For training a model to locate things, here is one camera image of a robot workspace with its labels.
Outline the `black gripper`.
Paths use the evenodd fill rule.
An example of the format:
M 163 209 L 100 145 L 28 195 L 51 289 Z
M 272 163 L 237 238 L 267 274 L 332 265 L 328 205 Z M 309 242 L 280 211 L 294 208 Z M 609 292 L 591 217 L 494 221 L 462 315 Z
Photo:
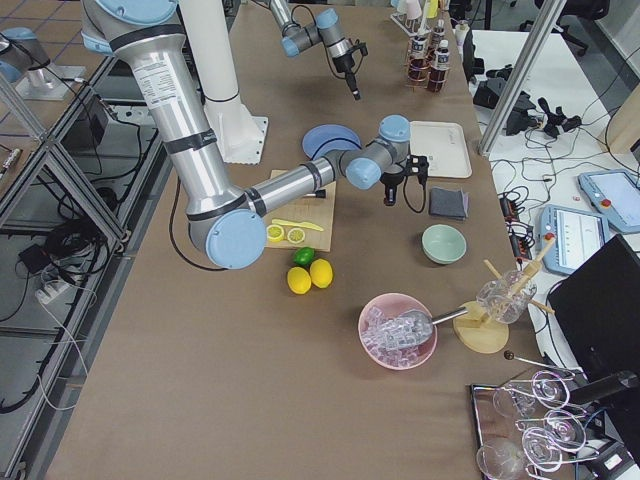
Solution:
M 394 206 L 397 201 L 397 188 L 404 180 L 404 172 L 385 172 L 380 181 L 385 187 L 383 203 L 385 206 Z
M 346 81 L 354 99 L 356 101 L 360 100 L 361 94 L 354 73 L 355 61 L 353 53 L 347 52 L 344 55 L 334 57 L 333 64 L 338 76 Z

